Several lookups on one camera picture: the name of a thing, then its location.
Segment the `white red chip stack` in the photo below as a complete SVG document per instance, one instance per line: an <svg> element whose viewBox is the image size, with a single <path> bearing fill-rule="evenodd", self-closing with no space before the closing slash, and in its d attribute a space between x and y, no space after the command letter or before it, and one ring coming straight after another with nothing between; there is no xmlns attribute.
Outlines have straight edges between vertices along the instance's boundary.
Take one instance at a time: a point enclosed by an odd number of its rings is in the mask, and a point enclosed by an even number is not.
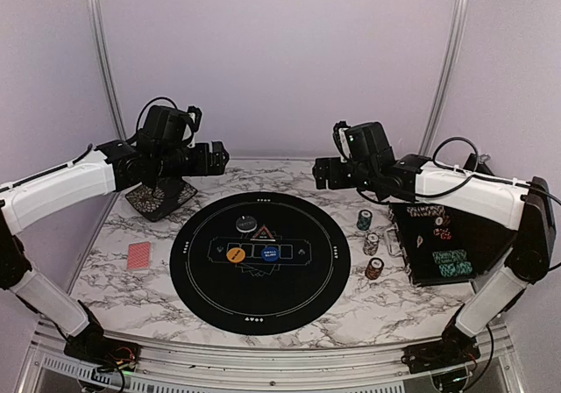
<svg viewBox="0 0 561 393"><path fill-rule="evenodd" d="M374 256L378 252L380 237L375 232L369 232L364 239L363 253L368 256Z"/></svg>

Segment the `black dealer button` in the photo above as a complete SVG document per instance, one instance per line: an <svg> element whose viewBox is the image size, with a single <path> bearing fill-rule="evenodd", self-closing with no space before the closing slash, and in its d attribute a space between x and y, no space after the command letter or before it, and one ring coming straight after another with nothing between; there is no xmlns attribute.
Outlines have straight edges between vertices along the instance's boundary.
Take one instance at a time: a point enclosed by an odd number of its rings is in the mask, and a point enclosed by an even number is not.
<svg viewBox="0 0 561 393"><path fill-rule="evenodd" d="M257 228L257 219L251 216L241 216L236 220L236 229L241 233L249 233Z"/></svg>

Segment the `orange big blind button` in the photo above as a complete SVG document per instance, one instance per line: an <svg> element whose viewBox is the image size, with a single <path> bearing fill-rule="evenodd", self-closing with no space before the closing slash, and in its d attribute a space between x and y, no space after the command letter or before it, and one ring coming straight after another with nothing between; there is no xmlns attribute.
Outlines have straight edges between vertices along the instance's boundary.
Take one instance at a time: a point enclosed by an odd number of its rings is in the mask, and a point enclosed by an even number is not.
<svg viewBox="0 0 561 393"><path fill-rule="evenodd" d="M246 252L241 247L230 248L226 253L226 258L229 262L238 264L242 262L246 257Z"/></svg>

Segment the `red triangular all-in marker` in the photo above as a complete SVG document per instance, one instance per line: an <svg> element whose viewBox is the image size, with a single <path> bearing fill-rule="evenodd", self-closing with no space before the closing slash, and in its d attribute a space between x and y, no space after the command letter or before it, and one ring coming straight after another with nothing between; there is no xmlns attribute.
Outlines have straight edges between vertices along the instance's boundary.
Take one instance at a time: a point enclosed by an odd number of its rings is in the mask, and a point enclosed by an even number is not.
<svg viewBox="0 0 561 393"><path fill-rule="evenodd" d="M251 240L256 241L276 241L273 233L267 228L266 225L262 225L252 236Z"/></svg>

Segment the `blue small blind button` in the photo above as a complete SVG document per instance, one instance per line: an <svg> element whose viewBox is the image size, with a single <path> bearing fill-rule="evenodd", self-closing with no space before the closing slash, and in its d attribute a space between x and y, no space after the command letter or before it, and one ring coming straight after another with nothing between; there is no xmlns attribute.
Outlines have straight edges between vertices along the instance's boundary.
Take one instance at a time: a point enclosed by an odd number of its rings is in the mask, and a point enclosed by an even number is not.
<svg viewBox="0 0 561 393"><path fill-rule="evenodd" d="M281 251L277 246L267 246L261 251L261 258L265 262L276 262L280 257Z"/></svg>

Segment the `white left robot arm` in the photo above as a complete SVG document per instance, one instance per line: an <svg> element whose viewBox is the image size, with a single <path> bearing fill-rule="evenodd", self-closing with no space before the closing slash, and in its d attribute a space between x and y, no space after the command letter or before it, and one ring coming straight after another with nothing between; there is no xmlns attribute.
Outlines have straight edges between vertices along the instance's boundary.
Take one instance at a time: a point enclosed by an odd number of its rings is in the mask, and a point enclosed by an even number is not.
<svg viewBox="0 0 561 393"><path fill-rule="evenodd" d="M149 101L138 115L135 133L89 146L72 161L1 187L1 288L50 318L76 339L90 361L110 356L110 342L87 307L41 274L25 257L18 235L28 226L92 197L142 184L156 190L165 179L222 175L230 159L220 141L194 141L202 111L180 110L165 96Z"/></svg>

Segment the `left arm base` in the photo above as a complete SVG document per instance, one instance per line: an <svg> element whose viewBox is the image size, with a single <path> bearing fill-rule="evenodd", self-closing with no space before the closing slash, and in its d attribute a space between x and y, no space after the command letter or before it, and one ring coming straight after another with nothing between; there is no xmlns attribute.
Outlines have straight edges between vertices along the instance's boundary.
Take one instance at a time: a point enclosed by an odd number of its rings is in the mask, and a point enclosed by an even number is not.
<svg viewBox="0 0 561 393"><path fill-rule="evenodd" d="M110 370L134 370L140 346L137 343L107 337L97 323L89 323L76 335L65 333L66 356L90 362Z"/></svg>

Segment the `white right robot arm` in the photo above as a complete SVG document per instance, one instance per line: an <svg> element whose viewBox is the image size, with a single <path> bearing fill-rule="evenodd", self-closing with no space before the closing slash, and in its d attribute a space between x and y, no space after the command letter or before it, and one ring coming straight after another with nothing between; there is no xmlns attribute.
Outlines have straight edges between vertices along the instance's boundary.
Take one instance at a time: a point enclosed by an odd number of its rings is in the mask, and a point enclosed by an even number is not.
<svg viewBox="0 0 561 393"><path fill-rule="evenodd" d="M318 189L355 189L361 196L372 192L377 203L392 198L448 206L515 232L501 267L457 311L435 344L440 363L455 363L467 352L469 339L553 270L557 230L552 205L557 198L545 180L500 178L419 154L396 159L379 122L349 126L341 121L332 138L339 155L317 158L312 168Z"/></svg>

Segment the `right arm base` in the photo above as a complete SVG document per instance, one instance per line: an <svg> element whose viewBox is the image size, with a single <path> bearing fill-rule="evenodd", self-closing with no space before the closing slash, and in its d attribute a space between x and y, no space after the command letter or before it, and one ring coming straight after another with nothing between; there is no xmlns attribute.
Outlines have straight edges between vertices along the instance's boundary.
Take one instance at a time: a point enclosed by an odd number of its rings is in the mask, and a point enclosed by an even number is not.
<svg viewBox="0 0 561 393"><path fill-rule="evenodd" d="M469 362L477 364L480 356L476 340L452 337L405 347L401 363L413 375Z"/></svg>

